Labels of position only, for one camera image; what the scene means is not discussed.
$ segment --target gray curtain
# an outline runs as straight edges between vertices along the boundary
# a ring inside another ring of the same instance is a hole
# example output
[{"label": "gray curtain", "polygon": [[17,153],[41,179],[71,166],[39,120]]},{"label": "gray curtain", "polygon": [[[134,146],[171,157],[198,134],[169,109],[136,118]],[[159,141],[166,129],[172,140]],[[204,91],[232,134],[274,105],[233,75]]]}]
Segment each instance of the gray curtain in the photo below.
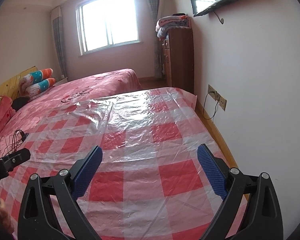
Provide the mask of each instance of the gray curtain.
[{"label": "gray curtain", "polygon": [[65,55],[65,43],[63,37],[63,25],[61,8],[58,6],[51,11],[51,21],[54,43],[57,50],[58,61],[61,68],[61,72],[64,77],[68,77],[66,70],[66,55]]},{"label": "gray curtain", "polygon": [[154,23],[154,35],[156,37],[154,42],[154,76],[156,78],[162,78],[162,65],[160,61],[160,49],[159,40],[157,38],[157,33],[155,32],[155,26],[157,24],[158,10],[159,10],[159,0],[147,0],[150,8],[151,17]]}]

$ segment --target wooden cabinet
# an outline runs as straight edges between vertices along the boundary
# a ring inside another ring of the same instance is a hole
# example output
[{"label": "wooden cabinet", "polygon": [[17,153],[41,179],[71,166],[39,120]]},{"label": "wooden cabinet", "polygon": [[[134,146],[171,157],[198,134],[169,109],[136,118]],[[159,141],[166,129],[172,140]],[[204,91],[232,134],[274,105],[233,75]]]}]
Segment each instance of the wooden cabinet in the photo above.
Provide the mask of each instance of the wooden cabinet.
[{"label": "wooden cabinet", "polygon": [[171,29],[161,41],[168,86],[194,93],[194,49],[192,29]]}]

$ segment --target yellow headboard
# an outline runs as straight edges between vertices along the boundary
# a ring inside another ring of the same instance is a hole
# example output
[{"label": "yellow headboard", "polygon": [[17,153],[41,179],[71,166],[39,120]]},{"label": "yellow headboard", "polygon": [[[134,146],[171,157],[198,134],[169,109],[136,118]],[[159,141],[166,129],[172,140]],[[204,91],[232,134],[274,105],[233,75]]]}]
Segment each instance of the yellow headboard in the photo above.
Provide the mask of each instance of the yellow headboard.
[{"label": "yellow headboard", "polygon": [[8,97],[12,98],[12,100],[19,97],[18,85],[19,85],[20,78],[24,77],[25,75],[27,75],[29,73],[35,72],[37,70],[38,69],[34,66],[32,68],[29,68],[29,69],[21,72],[20,74],[10,78],[9,80],[7,80],[3,84],[1,84],[0,85],[0,95],[8,96]]}]

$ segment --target red and white plastic tablecloth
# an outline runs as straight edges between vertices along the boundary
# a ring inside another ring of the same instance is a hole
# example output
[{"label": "red and white plastic tablecloth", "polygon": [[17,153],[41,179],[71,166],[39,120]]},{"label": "red and white plastic tablecloth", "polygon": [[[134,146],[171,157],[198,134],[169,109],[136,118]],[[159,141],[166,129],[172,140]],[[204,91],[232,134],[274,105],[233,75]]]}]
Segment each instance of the red and white plastic tablecloth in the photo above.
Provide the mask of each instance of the red and white plastic tablecloth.
[{"label": "red and white plastic tablecloth", "polygon": [[[99,145],[103,161],[78,204],[103,240],[198,240],[222,200],[197,160],[197,147],[205,143],[224,156],[195,103],[188,92],[162,88],[50,108],[22,145],[31,159],[0,182],[16,231],[30,175],[69,169]],[[53,203],[71,235],[56,198]],[[239,227],[245,205],[243,199],[229,234]]]}]

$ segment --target window frame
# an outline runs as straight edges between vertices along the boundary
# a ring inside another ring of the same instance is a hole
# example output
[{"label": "window frame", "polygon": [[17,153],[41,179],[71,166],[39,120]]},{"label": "window frame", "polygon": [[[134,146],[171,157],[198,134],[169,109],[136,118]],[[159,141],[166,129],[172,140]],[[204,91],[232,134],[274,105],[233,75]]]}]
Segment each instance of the window frame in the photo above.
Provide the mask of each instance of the window frame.
[{"label": "window frame", "polygon": [[86,54],[90,54],[90,53],[93,53],[93,52],[96,52],[96,51],[113,48],[113,47],[119,47],[119,46],[128,45],[128,44],[141,43],[140,36],[139,36],[139,27],[138,27],[138,12],[137,12],[136,0],[134,0],[135,11],[136,11],[138,39],[135,40],[135,41],[121,42],[121,43],[118,43],[118,44],[113,44],[113,41],[112,41],[112,44],[109,44],[108,30],[107,30],[107,26],[106,26],[108,45],[104,46],[104,47],[101,47],[101,48],[97,48],[97,49],[93,49],[93,50],[88,51],[87,50],[87,42],[86,42],[86,38],[85,38],[85,31],[84,31],[84,20],[83,20],[83,17],[81,17],[81,14],[82,14],[82,7],[86,4],[89,4],[89,3],[94,2],[94,1],[96,1],[96,0],[84,0],[84,1],[82,1],[81,3],[79,3],[77,5],[77,9],[76,9],[77,31],[78,31],[78,39],[79,39],[79,46],[80,46],[81,56],[86,55]]}]

